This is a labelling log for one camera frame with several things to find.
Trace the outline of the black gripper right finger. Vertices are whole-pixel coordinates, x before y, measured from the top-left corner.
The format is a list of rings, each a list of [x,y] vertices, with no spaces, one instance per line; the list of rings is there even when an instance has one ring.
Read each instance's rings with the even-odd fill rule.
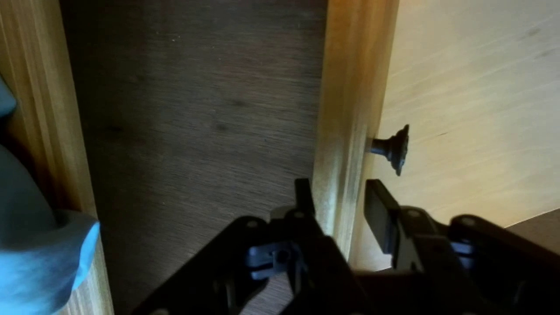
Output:
[[[383,253],[397,244],[396,211],[399,202],[378,178],[366,181],[364,216]]]

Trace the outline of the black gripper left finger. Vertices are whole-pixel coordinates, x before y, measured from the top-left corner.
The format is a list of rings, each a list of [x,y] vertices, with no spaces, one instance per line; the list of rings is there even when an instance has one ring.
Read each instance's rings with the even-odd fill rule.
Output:
[[[294,181],[296,190],[296,209],[294,215],[298,218],[313,218],[315,216],[315,202],[312,195],[312,183],[308,178],[298,178]]]

